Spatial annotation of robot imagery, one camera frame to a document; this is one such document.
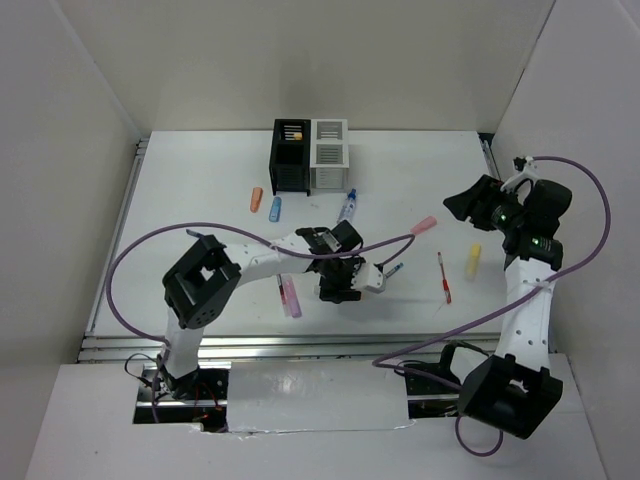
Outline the pink purple highlighter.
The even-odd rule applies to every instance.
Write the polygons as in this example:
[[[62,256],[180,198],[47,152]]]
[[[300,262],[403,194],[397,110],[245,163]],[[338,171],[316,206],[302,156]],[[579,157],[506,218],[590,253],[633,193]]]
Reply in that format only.
[[[302,310],[292,278],[290,276],[283,276],[282,284],[288,313],[292,318],[301,318]]]

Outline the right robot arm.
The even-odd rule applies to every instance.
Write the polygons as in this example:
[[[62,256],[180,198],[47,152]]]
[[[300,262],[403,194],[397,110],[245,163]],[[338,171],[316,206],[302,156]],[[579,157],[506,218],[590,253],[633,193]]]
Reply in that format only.
[[[451,342],[436,369],[441,388],[459,393],[458,411],[520,439],[527,439],[561,399],[563,383],[550,373],[548,336],[563,246],[554,235],[572,193],[537,180],[524,200],[515,188],[488,175],[443,204],[458,220],[504,236],[507,302],[492,354]]]

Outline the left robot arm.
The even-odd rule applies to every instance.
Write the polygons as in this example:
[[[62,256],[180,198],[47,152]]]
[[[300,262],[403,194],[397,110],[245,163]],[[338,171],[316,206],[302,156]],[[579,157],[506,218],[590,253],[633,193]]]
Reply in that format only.
[[[213,235],[196,241],[162,280],[169,309],[169,345],[160,367],[163,389],[175,399],[193,394],[205,327],[245,284],[312,272],[319,276],[319,299],[335,304],[358,301],[365,291],[384,291],[382,268],[353,253],[362,243],[347,221],[332,229],[300,228],[266,244],[225,245]]]

